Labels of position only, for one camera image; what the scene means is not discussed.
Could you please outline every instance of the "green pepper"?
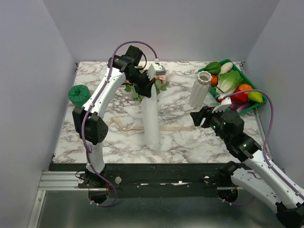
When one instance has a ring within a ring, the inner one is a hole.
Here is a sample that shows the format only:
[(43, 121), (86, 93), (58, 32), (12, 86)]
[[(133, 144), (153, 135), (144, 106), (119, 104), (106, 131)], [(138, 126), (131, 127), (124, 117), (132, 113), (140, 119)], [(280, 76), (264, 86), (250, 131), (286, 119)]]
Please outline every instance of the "green pepper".
[(220, 63), (219, 62), (212, 62), (209, 63), (206, 67), (205, 70), (209, 72), (212, 75), (216, 75), (220, 72)]

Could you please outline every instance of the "white cylinder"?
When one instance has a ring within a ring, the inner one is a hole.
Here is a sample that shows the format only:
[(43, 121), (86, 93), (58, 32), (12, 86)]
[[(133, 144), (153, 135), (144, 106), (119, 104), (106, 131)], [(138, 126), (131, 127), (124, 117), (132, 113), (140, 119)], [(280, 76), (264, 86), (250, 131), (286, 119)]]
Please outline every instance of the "white cylinder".
[(144, 139), (151, 150), (160, 148), (160, 131), (158, 123), (157, 94), (155, 85), (151, 88), (151, 97), (145, 97), (141, 103)]
[(210, 83), (211, 74), (206, 71), (198, 73), (198, 77), (195, 79), (189, 98), (189, 105), (192, 108), (202, 107), (204, 99), (209, 91)]

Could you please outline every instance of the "green tray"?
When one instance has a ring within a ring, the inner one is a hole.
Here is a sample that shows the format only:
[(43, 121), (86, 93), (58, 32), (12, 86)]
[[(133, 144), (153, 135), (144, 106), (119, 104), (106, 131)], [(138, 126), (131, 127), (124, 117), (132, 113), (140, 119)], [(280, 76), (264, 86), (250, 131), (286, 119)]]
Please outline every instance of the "green tray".
[[(223, 60), (223, 61), (220, 61), (219, 63), (220, 63), (221, 65), (223, 65), (223, 64), (228, 63), (228, 62), (232, 63), (232, 61), (231, 61), (230, 59), (225, 59), (225, 60)], [(242, 79), (243, 79), (242, 84), (248, 84), (248, 85), (251, 85), (251, 87), (252, 87), (253, 89), (257, 89), (257, 87), (256, 87), (252, 82), (250, 82), (249, 79), (243, 74), (243, 72), (240, 71), (240, 70), (237, 68), (237, 66), (234, 65), (234, 63), (232, 63), (232, 64), (233, 64), (232, 70), (238, 71), (238, 72), (239, 72), (239, 75), (241, 75), (241, 77), (242, 77)], [(217, 95), (218, 95), (217, 91), (216, 91), (212, 86), (211, 86), (211, 89), (210, 89), (210, 93), (211, 93), (211, 95), (212, 95), (214, 98), (216, 98)], [(266, 102), (267, 102), (267, 98), (263, 95), (263, 102), (262, 102), (262, 103), (255, 103), (253, 106), (251, 106), (251, 107), (249, 107), (249, 108), (243, 110), (243, 111), (240, 112), (239, 114), (242, 115), (243, 113), (248, 112), (249, 110), (254, 109), (255, 107), (259, 107), (260, 105), (265, 104)]]

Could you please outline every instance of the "marble table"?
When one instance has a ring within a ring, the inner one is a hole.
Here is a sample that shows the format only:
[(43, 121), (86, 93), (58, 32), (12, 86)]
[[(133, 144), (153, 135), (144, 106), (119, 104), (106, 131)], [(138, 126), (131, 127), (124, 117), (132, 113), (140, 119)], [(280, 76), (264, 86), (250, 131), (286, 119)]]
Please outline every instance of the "marble table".
[[(208, 62), (161, 62), (168, 70), (170, 85), (167, 91), (159, 94), (159, 125), (184, 126), (191, 131), (161, 131), (161, 148), (151, 151), (144, 145), (143, 131), (121, 131), (113, 123), (103, 142), (104, 161), (106, 163), (212, 163), (235, 161), (224, 143), (215, 136), (212, 129), (194, 128), (188, 100), (197, 71)], [(107, 69), (105, 62), (81, 62), (75, 78), (75, 85), (86, 85), (91, 93), (96, 90), (100, 79)], [(207, 94), (204, 104), (216, 101)], [(85, 148), (75, 131), (72, 111), (74, 106), (69, 102), (64, 123), (61, 129), (54, 163), (86, 163)], [(140, 104), (131, 98), (131, 93), (121, 86), (111, 101), (104, 116), (109, 123), (112, 117), (118, 117), (123, 128), (130, 129), (143, 126)], [(253, 111), (241, 116), (245, 121), (245, 132), (262, 145), (261, 133)]]

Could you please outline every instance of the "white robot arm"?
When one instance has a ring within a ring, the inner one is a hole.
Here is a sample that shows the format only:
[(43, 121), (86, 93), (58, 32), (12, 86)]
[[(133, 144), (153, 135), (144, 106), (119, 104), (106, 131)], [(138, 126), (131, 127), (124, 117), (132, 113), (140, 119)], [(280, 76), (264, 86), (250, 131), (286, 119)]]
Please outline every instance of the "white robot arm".
[(128, 80), (134, 84), (138, 94), (151, 97), (151, 87), (155, 76), (166, 73), (165, 68), (158, 63), (158, 59), (150, 65), (148, 70), (140, 73), (135, 66), (138, 65), (142, 54), (140, 49), (130, 46), (125, 55), (115, 56), (111, 76), (109, 77), (110, 68), (107, 68), (106, 74), (91, 98), (83, 105), (82, 109), (75, 108), (73, 110), (75, 128), (81, 138), (83, 136), (82, 123), (85, 119), (84, 135), (86, 141), (84, 143), (86, 143), (86, 147), (91, 148), (88, 154), (90, 163), (86, 165), (86, 168), (92, 173), (95, 171), (101, 173), (105, 168), (102, 141), (107, 135), (108, 127), (103, 122), (103, 117), (117, 89)]
[(225, 142), (229, 153), (254, 170), (261, 179), (254, 178), (231, 161), (221, 170), (221, 177), (231, 178), (233, 184), (264, 202), (285, 227), (301, 227), (304, 221), (304, 189), (283, 173), (254, 139), (243, 133), (244, 121), (236, 111), (224, 111), (231, 105), (230, 98), (225, 96), (219, 98), (219, 105), (205, 106), (199, 112), (191, 113), (194, 124), (199, 126), (205, 118), (201, 127), (211, 127)]

